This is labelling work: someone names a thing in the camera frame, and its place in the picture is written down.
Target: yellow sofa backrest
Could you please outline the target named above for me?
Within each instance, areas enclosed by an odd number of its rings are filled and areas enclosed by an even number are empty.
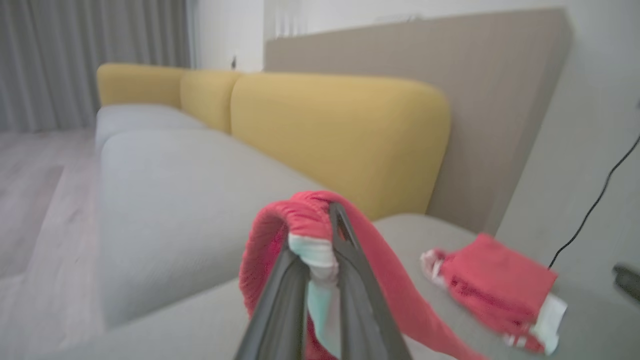
[[[102,105],[180,108],[336,191],[369,218],[424,213],[449,139],[449,106],[416,81],[241,74],[133,64],[98,69]]]
[[[231,134],[377,219],[426,211],[449,107],[415,81],[258,73],[234,87]]]

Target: sofa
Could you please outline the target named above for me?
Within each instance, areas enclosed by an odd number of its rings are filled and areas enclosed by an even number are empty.
[[[469,345],[493,359],[537,357],[506,347],[421,274],[422,252],[475,238],[424,215],[449,137],[449,107],[436,88],[115,63],[97,80],[106,334],[46,359],[232,359],[248,323],[237,274],[253,218],[270,202],[320,189],[374,221]],[[570,284],[559,295],[584,298]],[[579,312],[567,318],[580,324]],[[562,358],[605,353],[583,349],[601,341],[597,333],[561,332]],[[448,359],[406,340],[415,360]]]

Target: headboard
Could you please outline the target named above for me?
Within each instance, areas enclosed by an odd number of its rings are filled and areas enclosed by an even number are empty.
[[[571,40],[560,8],[415,20],[269,41],[265,71],[395,76],[441,89],[451,138],[427,213],[495,234]]]

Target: yellow cushion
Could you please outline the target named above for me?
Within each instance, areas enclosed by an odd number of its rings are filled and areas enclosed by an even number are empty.
[[[126,63],[106,63],[97,80],[103,106],[130,102],[180,108],[180,78],[185,69]]]
[[[182,110],[212,129],[230,132],[231,93],[239,72],[189,70],[180,82]]]
[[[341,193],[369,218],[424,213],[449,138],[444,96],[387,78],[250,74],[234,137]]]

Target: gray upholstery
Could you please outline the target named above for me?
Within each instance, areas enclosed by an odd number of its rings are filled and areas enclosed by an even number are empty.
[[[160,104],[117,104],[102,107],[96,115],[95,150],[112,136],[144,129],[202,129],[206,126],[171,106]]]
[[[507,347],[457,305],[446,292],[423,278],[418,258],[433,247],[454,250],[475,236],[424,215],[398,215],[376,227],[402,260],[417,289],[470,346],[490,359],[542,359]],[[550,359],[635,359],[639,319],[558,279],[556,293],[569,303],[560,328],[560,346]],[[154,315],[47,360],[231,360],[247,323],[237,281],[174,304]],[[406,339],[413,360],[447,359]]]
[[[321,189],[213,130],[123,133],[105,144],[101,167],[107,328],[233,279],[258,210]]]

